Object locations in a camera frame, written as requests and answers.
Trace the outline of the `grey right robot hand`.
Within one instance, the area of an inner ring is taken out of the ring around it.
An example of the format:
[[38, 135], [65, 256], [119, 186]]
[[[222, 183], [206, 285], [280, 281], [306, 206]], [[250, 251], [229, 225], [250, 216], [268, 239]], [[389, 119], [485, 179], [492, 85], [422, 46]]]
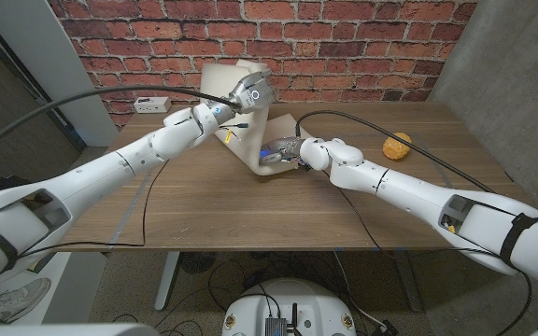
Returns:
[[259, 165], [298, 160], [303, 142], [301, 137], [293, 136], [278, 138], [262, 145]]

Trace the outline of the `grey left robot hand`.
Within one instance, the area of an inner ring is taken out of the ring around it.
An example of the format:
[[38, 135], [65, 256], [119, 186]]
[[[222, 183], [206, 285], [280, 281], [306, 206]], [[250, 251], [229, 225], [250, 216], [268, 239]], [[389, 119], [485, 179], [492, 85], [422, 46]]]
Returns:
[[270, 73], [270, 70], [262, 70], [238, 81], [228, 95], [237, 114], [259, 112], [274, 102], [275, 94], [268, 81]]

